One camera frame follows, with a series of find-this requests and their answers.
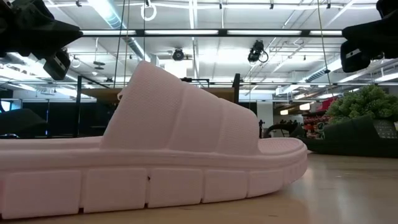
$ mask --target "hanging cable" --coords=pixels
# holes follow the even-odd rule
[[[127,32],[126,32],[126,39],[129,38],[129,23],[130,23],[130,0],[129,0],[129,6],[127,10]],[[126,70],[127,70],[127,47],[128,44],[126,43],[126,54],[124,56],[124,79],[123,79],[123,87],[126,86]]]
[[[119,43],[118,43],[118,53],[116,54],[116,66],[114,68],[114,80],[113,80],[113,88],[116,86],[116,74],[118,71],[118,61],[119,61],[119,51],[120,51],[120,39],[122,37],[122,30],[123,30],[123,19],[124,19],[124,5],[126,3],[126,0],[123,0],[123,10],[122,10],[122,18],[120,21],[120,30],[119,30]]]
[[[329,87],[331,87],[331,81],[330,81],[330,76],[329,76],[329,69],[328,69],[328,61],[326,59],[326,50],[325,50],[325,38],[323,36],[323,27],[322,27],[322,18],[321,18],[321,10],[320,10],[320,3],[319,0],[317,0],[318,2],[318,18],[319,18],[319,26],[320,26],[320,30],[321,30],[321,40],[322,40],[322,50],[323,50],[323,59],[325,61],[325,73],[328,75],[328,81],[329,81]]]

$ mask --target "pink slide sandal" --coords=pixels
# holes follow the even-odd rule
[[[275,192],[306,169],[302,141],[258,140],[252,111],[141,62],[103,137],[0,140],[0,213],[236,200]]]

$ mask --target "wooden floor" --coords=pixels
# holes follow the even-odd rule
[[[126,212],[2,221],[3,223],[398,223],[398,159],[309,154],[310,165],[290,187],[235,202]]]

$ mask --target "air duct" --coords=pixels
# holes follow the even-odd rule
[[[88,2],[112,29],[120,29],[121,27],[127,29],[115,8],[113,0],[88,0]],[[145,54],[142,47],[134,38],[122,37],[122,39],[130,46],[138,58],[150,62],[150,57]]]

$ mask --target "green plant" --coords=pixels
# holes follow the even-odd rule
[[[376,85],[364,86],[334,101],[326,112],[331,123],[340,123],[358,116],[398,121],[398,97],[388,95]]]

